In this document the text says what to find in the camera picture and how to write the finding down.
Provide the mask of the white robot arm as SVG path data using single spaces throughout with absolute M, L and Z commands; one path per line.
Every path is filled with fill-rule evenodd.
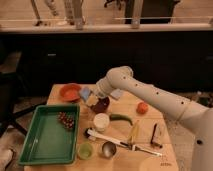
M 213 108 L 142 83 L 129 66 L 110 69 L 92 93 L 103 99 L 116 89 L 135 95 L 190 130 L 195 135 L 191 171 L 213 171 Z

